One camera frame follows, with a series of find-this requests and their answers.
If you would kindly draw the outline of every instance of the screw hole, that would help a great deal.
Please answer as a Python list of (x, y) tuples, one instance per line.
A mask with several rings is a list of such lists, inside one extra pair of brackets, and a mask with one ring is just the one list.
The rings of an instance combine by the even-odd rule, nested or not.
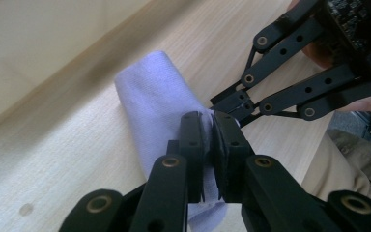
[(86, 206), (86, 210), (92, 214), (105, 211), (111, 205), (112, 199), (109, 195), (100, 195), (92, 200)]
[(297, 42), (302, 42), (303, 41), (303, 36), (299, 35), (297, 36)]
[(272, 110), (272, 105), (271, 105), (270, 103), (266, 103), (266, 104), (264, 105), (264, 109), (265, 109), (266, 111), (271, 111), (271, 110)]
[(358, 197), (352, 196), (352, 195), (345, 195), (341, 198), (341, 203), (348, 208), (349, 210), (352, 210), (356, 213), (362, 214), (362, 215), (370, 215), (371, 214), (371, 207), (370, 205), (364, 201), (363, 199), (360, 199)]
[(179, 165), (179, 163), (180, 163), (180, 161), (178, 159), (175, 159), (175, 158), (167, 158), (167, 159), (162, 161), (162, 164), (165, 167), (175, 167), (175, 166)]
[(252, 75), (246, 75), (245, 76), (245, 82), (246, 83), (252, 83), (252, 82), (254, 82), (254, 76), (252, 76)]
[(331, 84), (331, 83), (332, 83), (332, 79), (330, 79), (330, 78), (326, 78), (326, 79), (325, 79), (325, 83), (326, 83), (326, 84)]
[(257, 158), (255, 159), (255, 164), (261, 167), (271, 167), (272, 166), (272, 161), (270, 159), (266, 158)]

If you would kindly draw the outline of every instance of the person's leg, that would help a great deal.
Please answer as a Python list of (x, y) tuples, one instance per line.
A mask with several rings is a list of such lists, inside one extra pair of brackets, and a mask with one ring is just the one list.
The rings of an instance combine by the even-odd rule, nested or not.
[(367, 154), (368, 151), (371, 152), (371, 143), (367, 141), (364, 143), (338, 130), (330, 131), (329, 134), (339, 148), (331, 137), (325, 134), (301, 184), (302, 187), (325, 201), (332, 191), (343, 189), (356, 191), (371, 198), (371, 181), (362, 171), (366, 169), (363, 167), (369, 166), (367, 161), (371, 159), (361, 161), (358, 158), (371, 157), (371, 153)]

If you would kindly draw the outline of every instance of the robotic hand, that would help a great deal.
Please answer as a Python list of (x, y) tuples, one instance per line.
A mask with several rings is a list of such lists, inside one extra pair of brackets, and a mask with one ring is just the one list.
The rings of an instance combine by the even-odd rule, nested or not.
[[(328, 49), (329, 69), (259, 102), (250, 99), (247, 90), (310, 44)], [(263, 57), (252, 65), (256, 53)], [(369, 96), (371, 1), (302, 0), (255, 36), (241, 79), (211, 102), (212, 109), (231, 114), (243, 127), (263, 115), (311, 121)], [(296, 112), (284, 111), (294, 105)], [(256, 108), (259, 113), (253, 114)]]

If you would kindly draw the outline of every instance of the black mechanical linkage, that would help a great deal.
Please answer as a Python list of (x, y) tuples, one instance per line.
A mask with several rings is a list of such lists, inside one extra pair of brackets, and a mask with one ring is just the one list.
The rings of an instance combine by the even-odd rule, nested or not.
[(343, 107), (350, 102), (371, 96), (371, 80), (356, 83), (341, 91), (328, 93), (317, 100), (300, 104), (297, 112), (304, 120), (311, 121), (325, 116), (334, 109)]
[(242, 203), (246, 158), (255, 155), (236, 120), (216, 111), (213, 119), (214, 170), (219, 197), (227, 203)]
[[(258, 204), (271, 231), (340, 231), (276, 159), (257, 155), (246, 165), (248, 191), (256, 203), (252, 207), (253, 198), (247, 198), (243, 207), (255, 212)], [(253, 219), (257, 218), (243, 217), (245, 224), (255, 224)]]
[[(250, 99), (247, 90), (313, 42), (331, 54), (333, 68), (261, 101)], [(252, 64), (255, 53), (264, 55)], [(211, 102), (212, 109), (232, 115), (241, 127), (263, 115), (310, 121), (371, 96), (370, 86), (371, 1), (301, 0), (255, 36), (241, 78)], [(297, 112), (283, 111), (291, 106)]]
[(309, 101), (352, 82), (355, 78), (357, 76), (347, 64), (319, 72), (304, 81), (262, 99), (259, 105), (260, 112), (263, 115), (279, 113), (288, 107)]
[[(183, 120), (181, 131), (201, 125), (197, 112)], [(334, 192), (328, 202), (308, 195), (276, 159), (254, 154), (228, 114), (214, 113), (212, 134), (219, 194), (227, 203), (242, 203), (247, 231), (371, 232), (370, 199), (349, 191)], [(148, 182), (127, 195), (101, 189), (84, 196), (60, 231), (186, 231), (188, 193), (200, 192), (187, 179), (187, 170), (202, 166), (185, 158), (196, 150), (184, 149), (185, 157), (176, 154), (181, 143), (170, 140), (168, 155), (156, 160)]]
[(270, 50), (307, 20), (321, 2), (321, 0), (299, 1), (290, 11), (280, 16), (255, 36), (253, 42), (255, 49), (259, 53)]
[(204, 142), (201, 126), (201, 113), (189, 112), (182, 117), (180, 126), (179, 153), (188, 163), (193, 163), (187, 169), (188, 202), (198, 203), (203, 199), (203, 165)]
[(178, 155), (156, 160), (129, 231), (186, 231), (186, 167)]
[(309, 18), (291, 35), (273, 47), (251, 68), (247, 69), (241, 77), (241, 84), (248, 89), (257, 85), (323, 33), (324, 29), (319, 22), (314, 18)]

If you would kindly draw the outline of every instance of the wooden surface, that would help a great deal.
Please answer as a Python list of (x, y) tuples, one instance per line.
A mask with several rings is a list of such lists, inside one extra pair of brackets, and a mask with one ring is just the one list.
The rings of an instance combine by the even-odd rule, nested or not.
[[(152, 1), (58, 71), (0, 122), (0, 231), (56, 231), (90, 191), (125, 194), (145, 181), (113, 85), (115, 73), (164, 50), (210, 106), (210, 97), (241, 75), (255, 33), (288, 4)], [(318, 71), (299, 54), (253, 88), (251, 97), (256, 102)], [(301, 182), (328, 121), (329, 116), (311, 123), (262, 117), (243, 132), (257, 154), (278, 158)], [(244, 231), (238, 207), (231, 207), (216, 231)]]

